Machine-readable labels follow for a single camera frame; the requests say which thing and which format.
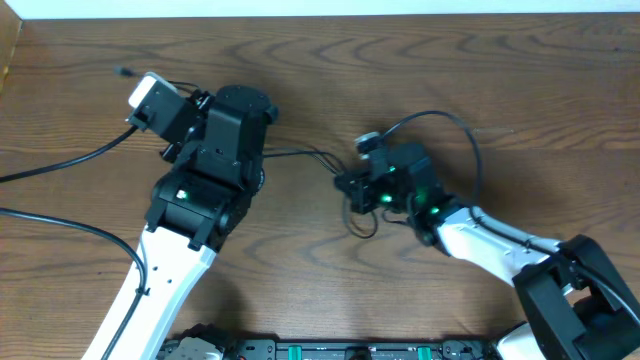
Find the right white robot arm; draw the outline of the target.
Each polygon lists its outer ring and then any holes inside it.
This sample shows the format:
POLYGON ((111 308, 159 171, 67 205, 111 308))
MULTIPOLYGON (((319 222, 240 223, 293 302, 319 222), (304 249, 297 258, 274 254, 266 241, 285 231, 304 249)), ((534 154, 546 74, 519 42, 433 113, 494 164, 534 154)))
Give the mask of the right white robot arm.
POLYGON ((423 146, 361 145, 365 168, 335 186, 358 214, 406 214, 417 239, 517 293, 526 316, 495 345, 501 359, 622 359, 639 347, 639 302, 601 246, 505 224, 444 191, 423 146))

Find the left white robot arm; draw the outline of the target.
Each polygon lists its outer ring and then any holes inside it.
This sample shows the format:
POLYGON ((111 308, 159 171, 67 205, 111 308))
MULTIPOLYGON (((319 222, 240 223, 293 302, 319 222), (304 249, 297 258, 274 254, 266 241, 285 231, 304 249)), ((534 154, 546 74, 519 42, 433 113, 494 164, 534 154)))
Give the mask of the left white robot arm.
POLYGON ((263 92, 229 85, 183 97, 146 77, 129 98, 129 120, 168 142, 171 169, 152 190, 137 252, 87 359, 152 359, 189 293, 242 221, 264 182, 263 148, 277 108, 263 92))

